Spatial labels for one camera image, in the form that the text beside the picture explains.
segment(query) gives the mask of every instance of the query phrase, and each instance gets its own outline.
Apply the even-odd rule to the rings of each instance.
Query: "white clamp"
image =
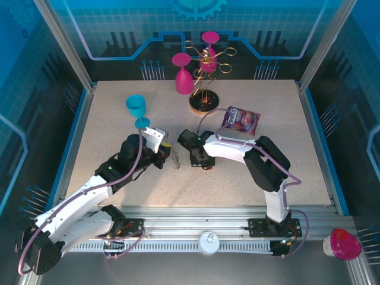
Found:
[[[148,135],[147,147],[158,153],[160,144],[166,140],[167,132],[160,128],[146,128],[144,132]]]

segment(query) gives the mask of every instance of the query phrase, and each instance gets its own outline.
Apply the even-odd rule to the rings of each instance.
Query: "snack bag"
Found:
[[[228,107],[228,110],[231,114],[226,112],[222,126],[228,123],[226,128],[236,129],[240,132],[255,135],[257,123],[260,118],[259,113],[245,111],[231,106]]]

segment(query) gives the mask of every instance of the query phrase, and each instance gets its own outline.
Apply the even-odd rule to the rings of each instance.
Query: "pink wine glass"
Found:
[[[192,75],[184,68],[184,66],[188,65],[190,61],[191,57],[184,52],[177,53],[172,58],[173,64],[180,67],[180,71],[178,71],[176,75],[176,88],[177,92],[182,95],[190,94],[194,90]]]
[[[202,40],[208,43],[208,51],[210,53],[210,57],[213,57],[214,55],[216,55],[216,52],[211,47],[211,44],[218,42],[219,39],[220,39],[219,35],[214,31],[206,31],[205,33],[203,33]],[[216,69],[216,66],[217,66],[216,58],[213,58],[211,60],[211,63],[209,64],[204,64],[203,62],[199,64],[199,68],[203,68],[205,72],[213,72]]]

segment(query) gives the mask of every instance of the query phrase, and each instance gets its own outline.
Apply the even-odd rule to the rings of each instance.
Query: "wooden tabletop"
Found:
[[[217,80],[210,89],[220,98],[220,106],[250,110],[261,114],[254,139],[265,135],[290,160],[290,171],[302,180],[289,187],[288,200],[293,205],[326,205],[330,199],[322,177],[305,114],[293,80]],[[116,206],[191,206],[219,207],[265,205],[264,193],[252,179],[247,167],[235,161],[216,158],[213,170],[191,167],[189,153],[177,143],[184,129],[196,132],[200,116],[188,103],[189,96],[176,92],[174,81],[100,81],[71,176],[67,195],[83,186],[94,171],[120,150],[129,134],[137,133],[125,100],[141,94],[147,102],[151,127],[169,132],[179,154],[180,169],[167,159],[162,170],[150,166],[135,182],[102,205]],[[216,131],[224,112],[205,119],[201,133]],[[232,130],[222,135],[253,139]]]

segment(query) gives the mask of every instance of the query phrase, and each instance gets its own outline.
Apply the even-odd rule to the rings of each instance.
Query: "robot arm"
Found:
[[[154,164],[162,169],[163,164],[170,154],[170,147],[162,145],[165,142],[167,133],[162,129],[147,128],[145,133],[147,139],[142,140],[142,153],[140,160],[134,170],[144,171],[149,165]],[[139,135],[130,135],[122,144],[118,157],[111,157],[102,163],[93,175],[77,192],[63,200],[56,207],[37,216],[34,220],[26,218],[18,225],[21,240],[18,248],[21,251],[26,243],[31,239],[33,233],[47,221],[48,224],[36,236],[27,251],[25,262],[33,269],[37,275],[49,271],[60,258],[71,248],[84,242],[89,238],[99,235],[109,235],[110,238],[122,237],[131,233],[132,229],[126,232],[126,224],[130,221],[114,206],[108,205],[91,217],[78,221],[85,213],[95,205],[118,192],[123,186],[132,181],[132,175],[125,180],[112,186],[105,186],[85,191],[93,186],[104,185],[124,177],[136,161],[139,148]],[[70,201],[56,216],[49,219],[50,215],[64,203],[80,192],[83,195]]]
[[[284,195],[286,190],[283,189],[287,175],[270,160],[264,161],[263,155],[252,146],[261,147],[283,168],[289,170],[290,162],[268,137],[242,141],[220,135],[217,138],[210,131],[198,136],[186,129],[180,134],[178,142],[189,150],[192,166],[211,169],[215,165],[215,157],[224,157],[247,165],[255,183],[264,190],[267,218],[277,224],[290,218]]]

